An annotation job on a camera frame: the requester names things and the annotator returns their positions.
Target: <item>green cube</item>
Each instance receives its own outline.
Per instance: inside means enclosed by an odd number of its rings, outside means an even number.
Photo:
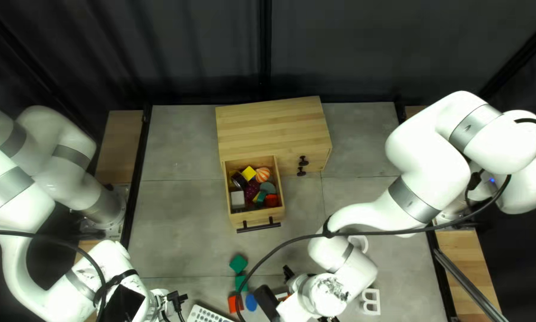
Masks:
[[[245,278],[246,278],[246,275],[236,276],[236,290],[237,291],[240,289],[240,285],[242,285],[242,282],[244,281]],[[248,283],[244,284],[242,291],[248,292]]]
[[[234,259],[230,262],[230,268],[236,272],[236,274],[242,273],[242,271],[248,265],[248,261],[242,257],[242,255],[236,255]]]

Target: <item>drawer knob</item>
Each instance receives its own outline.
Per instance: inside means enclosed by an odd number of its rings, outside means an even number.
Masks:
[[[301,167],[305,167],[306,165],[309,165],[309,164],[310,164],[309,161],[304,160],[305,158],[306,158],[305,155],[302,155],[302,156],[300,157],[301,161],[300,161],[300,163],[298,164],[299,166],[301,166]]]
[[[307,172],[303,171],[302,169],[303,169],[303,167],[298,168],[298,170],[299,170],[298,177],[303,177],[303,176],[305,176],[307,174]]]

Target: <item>black drawer handle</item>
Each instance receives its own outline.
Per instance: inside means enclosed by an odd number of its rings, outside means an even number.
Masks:
[[[301,161],[300,161],[300,163],[298,164],[299,166],[301,166],[301,167],[305,167],[306,165],[309,165],[309,164],[310,164],[309,161],[304,160],[305,158],[306,158],[305,155],[302,155],[302,156],[300,157]]]
[[[303,177],[303,176],[305,176],[307,174],[307,172],[303,171],[302,169],[303,169],[303,167],[298,168],[298,170],[299,170],[298,177]]]
[[[270,220],[270,223],[267,223],[266,225],[257,225],[257,226],[252,226],[252,227],[248,227],[248,223],[245,220],[243,220],[242,225],[244,227],[236,229],[236,233],[247,233],[249,231],[276,228],[276,227],[282,226],[282,224],[279,222],[274,223],[274,219],[272,218],[272,216],[270,216],[269,220]]]

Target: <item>orange striped ball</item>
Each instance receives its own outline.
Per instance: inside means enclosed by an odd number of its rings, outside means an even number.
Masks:
[[[270,175],[270,169],[266,167],[256,169],[256,181],[259,183],[266,182],[268,179],[270,179]]]

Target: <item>white remote control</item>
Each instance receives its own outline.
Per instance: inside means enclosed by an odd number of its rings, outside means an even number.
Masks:
[[[186,322],[234,322],[208,309],[194,304]]]

